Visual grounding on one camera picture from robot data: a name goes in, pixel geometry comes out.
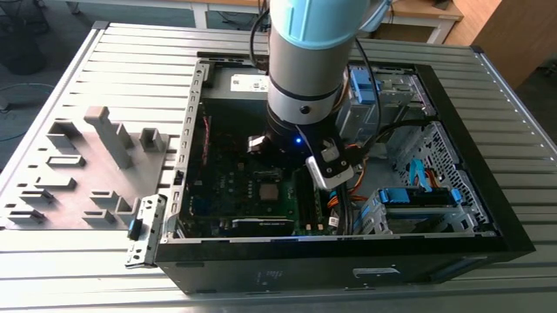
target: black cable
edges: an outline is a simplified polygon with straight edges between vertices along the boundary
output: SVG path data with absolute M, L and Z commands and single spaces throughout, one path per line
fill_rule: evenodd
M 217 14 L 223 18 L 223 23 L 235 23 L 235 21 L 230 20 L 219 11 L 217 11 Z
M 362 153 L 366 155 L 372 150 L 376 142 L 385 137 L 390 132 L 393 132 L 397 128 L 404 126 L 428 126 L 429 123 L 437 121 L 437 117 L 426 117 L 425 119 L 408 119 L 405 121 L 396 122 L 389 124 L 381 128 L 378 134 L 373 135 L 362 145 Z
M 393 6 L 393 3 L 392 3 L 392 18 L 390 18 L 389 23 L 390 23 L 392 25 L 393 25 L 393 23 L 394 23 L 394 6 Z
M 18 134 L 18 135 L 15 135 L 12 137 L 0 139 L 0 142 L 7 142 L 7 141 L 10 141 L 12 139 L 16 139 L 16 138 L 22 137 L 24 134 L 27 134 L 27 131 L 24 131 L 23 133 L 20 133 L 20 134 Z
M 340 217 L 344 220 L 344 235 L 352 235 L 352 228 L 354 224 L 354 212 L 352 210 L 350 199 L 349 199 L 349 188 L 346 187 L 346 183 L 342 183 L 337 188 L 337 197 L 338 197 L 338 207 L 340 212 L 342 212 L 342 216 Z
M 269 9 L 265 10 L 263 14 L 261 14 L 258 19 L 255 20 L 255 23 L 251 26 L 251 33 L 250 33 L 250 61 L 251 61 L 251 65 L 259 70 L 265 70 L 265 69 L 259 67 L 259 63 L 255 59 L 254 38 L 255 38 L 255 31 L 258 29 L 258 26 L 261 22 L 265 20 L 265 17 L 267 17 L 267 15 L 269 15 Z
M 267 0 L 263 0 L 263 4 L 262 4 L 261 9 L 262 9 L 262 10 L 271 9 L 271 8 L 269 7 Z M 259 31 L 266 31 L 266 30 L 270 28 L 270 26 L 271 26 L 270 24 L 262 25 L 262 26 L 261 26 Z
M 380 92 L 377 91 L 377 81 L 376 81 L 376 74 L 374 74 L 374 70 L 372 70 L 372 65 L 369 64 L 369 60 L 368 60 L 368 55 L 366 52 L 364 51 L 362 48 L 362 44 L 360 43 L 360 40 L 356 38 L 356 47 L 358 48 L 360 51 L 360 55 L 362 56 L 364 59 L 364 63 L 366 64 L 366 68 L 368 68 L 368 73 L 369 73 L 369 77 L 372 80 L 372 89 L 374 90 L 374 95 L 376 95 L 376 103 L 377 103 L 377 126 L 376 126 L 376 134 L 380 133 L 380 128 L 381 128 L 381 100 L 380 100 Z

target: ribbed metal surface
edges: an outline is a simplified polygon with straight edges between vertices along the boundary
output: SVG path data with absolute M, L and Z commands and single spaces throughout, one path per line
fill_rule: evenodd
M 122 121 L 130 132 L 157 127 L 173 135 L 170 149 L 175 149 L 197 51 L 246 52 L 247 40 L 249 34 L 239 31 L 111 24 L 96 32 L 86 61 L 76 65 L 68 84 L 62 82 L 54 109 L 42 113 L 43 121 L 34 127 L 54 118 L 80 116 L 90 105 L 104 105 L 113 121 Z M 548 291 L 557 289 L 557 164 L 552 143 L 485 60 L 468 48 L 362 41 L 372 60 L 424 63 L 434 68 L 537 252 L 437 286 L 189 298 L 161 270 L 125 269 L 127 240 L 122 231 L 2 231 L 0 308 L 30 306 L 59 311 L 88 307 L 104 311 L 119 306 L 123 310 L 134 307 L 135 312 L 155 307 L 157 312 L 183 312 L 181 307 L 195 306 L 191 310 L 222 312 L 198 306 L 279 302 L 282 306 L 225 309 L 333 312 L 374 307 L 377 312 L 485 312 L 491 306 L 507 312 L 551 312 L 547 305 L 555 295 Z M 255 49 L 266 52 L 266 36 L 257 37 Z M 38 147 L 44 131 L 35 140 L 24 140 L 30 147 Z M 16 152 L 26 157 L 11 163 L 15 173 L 31 159 L 26 151 L 20 148 Z M 169 166 L 173 160 L 170 153 Z M 4 182 L 11 183 L 15 176 L 4 174 Z M 170 183 L 171 178 L 171 171 L 163 171 L 161 183 Z M 293 304 L 325 301 L 337 302 Z

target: cable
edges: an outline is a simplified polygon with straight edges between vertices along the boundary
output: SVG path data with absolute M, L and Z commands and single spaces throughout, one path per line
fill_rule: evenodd
M 360 186 L 362 185 L 364 176 L 366 174 L 366 167 L 368 167 L 368 162 L 366 161 L 368 161 L 368 159 L 364 160 L 364 169 L 362 169 L 362 172 L 360 174 L 358 181 L 356 182 L 356 185 L 354 185 L 353 189 L 350 189 L 350 194 L 354 194 L 358 191 Z
M 368 55 L 366 52 L 364 51 L 362 48 L 362 44 L 360 43 L 360 40 L 357 38 L 356 39 L 356 46 L 358 48 L 360 51 L 360 55 L 362 56 L 364 59 L 364 63 L 366 64 L 366 68 L 368 68 L 368 73 L 369 73 L 369 77 L 372 79 L 372 89 L 374 90 L 374 94 L 376 94 L 376 102 L 377 102 L 377 126 L 376 126 L 376 135 L 380 133 L 380 129 L 381 129 L 381 100 L 380 100 L 380 92 L 377 91 L 377 81 L 376 81 L 376 75 L 374 75 L 374 71 L 372 70 L 372 65 L 369 64 L 369 60 L 368 60 Z
M 368 155 L 374 143 L 385 137 L 392 131 L 394 131 L 398 127 L 404 126 L 426 126 L 430 122 L 437 121 L 437 117 L 426 117 L 425 119 L 408 119 L 405 121 L 398 121 L 393 124 L 384 126 L 378 132 L 378 134 L 373 135 L 362 145 L 362 152 L 364 155 Z
M 368 198 L 366 197 L 364 197 L 364 196 L 360 196 L 360 195 L 357 195 L 357 194 L 353 194 L 353 195 L 350 195 L 350 200 L 352 201 L 354 201 L 354 202 L 358 202 L 358 201 L 368 201 Z M 337 196 L 334 196 L 330 200 L 329 200 L 329 203 L 328 203 L 328 208 L 333 208 L 336 205 L 338 205 L 338 198 L 337 198 Z
M 345 229 L 344 235 L 352 235 L 352 227 L 354 224 L 354 210 L 352 209 L 349 190 L 346 183 L 342 183 L 337 188 L 338 204 L 341 205 L 341 212 L 344 212 Z
M 43 86 L 43 87 L 50 87 L 54 89 L 54 86 L 47 84 L 47 83 L 16 83 L 14 85 L 6 86 L 3 88 L 0 88 L 0 91 L 12 89 L 15 87 L 20 87 L 20 86 L 27 86 L 27 87 L 35 87 L 35 86 Z
M 218 15 L 221 15 L 221 17 L 223 18 L 223 23 L 230 23 L 230 24 L 234 24 L 234 25 L 237 25 L 237 26 L 239 26 L 239 27 L 243 27 L 243 26 L 250 25 L 250 24 L 251 24 L 251 22 L 254 21 L 254 18 L 257 17 L 257 14 L 253 14 L 253 15 L 251 15 L 251 19 L 250 19 L 246 23 L 241 23 L 241 22 L 234 21 L 234 20 L 231 20 L 230 18 L 227 18 L 227 17 L 223 15 L 223 13 L 222 13 L 222 12 L 219 12 L 219 11 L 217 11 L 217 14 L 218 14 Z
M 258 61 L 255 59 L 255 53 L 254 53 L 254 38 L 255 38 L 255 31 L 258 29 L 258 26 L 261 24 L 261 22 L 265 20 L 265 17 L 267 17 L 269 15 L 269 9 L 265 10 L 263 14 L 259 15 L 258 19 L 255 20 L 255 23 L 251 26 L 251 33 L 250 33 L 250 61 L 251 61 L 251 65 L 259 69 L 259 70 L 265 70 L 263 68 L 259 68 L 259 64 Z
M 7 141 L 10 141 L 10 140 L 12 140 L 12 139 L 16 139 L 16 138 L 22 137 L 26 133 L 27 133 L 27 131 L 24 131 L 24 132 L 23 132 L 23 133 L 20 133 L 19 135 L 15 135 L 15 136 L 8 137 L 8 138 L 6 138 L 6 139 L 0 139 L 0 142 L 7 142 Z
M 207 156 L 209 156 L 209 119 L 207 116 L 203 116 L 203 123 L 206 125 L 206 140 L 203 143 L 203 155 L 202 155 L 202 160 L 203 160 L 203 166 L 207 165 Z
M 390 23 L 392 25 L 393 25 L 393 23 L 394 23 L 394 6 L 393 6 L 393 3 L 392 3 L 392 18 L 390 18 L 389 23 Z
M 350 90 L 349 66 L 346 66 L 345 73 L 346 73 L 346 79 L 345 79 L 345 83 L 344 83 L 344 86 L 342 86 L 342 94 L 341 94 L 341 97 L 338 98 L 337 103 L 333 105 L 332 114 L 334 114 L 340 111 L 340 109 L 342 108 L 342 102 L 345 101 L 345 98 L 349 95 L 349 90 Z

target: metal bracket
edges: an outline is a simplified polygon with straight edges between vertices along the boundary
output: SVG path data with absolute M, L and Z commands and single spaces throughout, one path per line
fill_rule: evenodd
M 130 223 L 130 248 L 126 254 L 126 268 L 153 268 L 157 245 L 165 217 L 167 198 L 162 194 L 142 198 L 138 216 Z
M 110 25 L 111 25 L 111 22 L 95 21 L 92 29 L 107 29 Z
M 306 159 L 312 176 L 321 189 L 333 189 L 354 176 L 334 120 L 325 118 L 318 123 L 297 125 L 297 128 L 312 151 Z

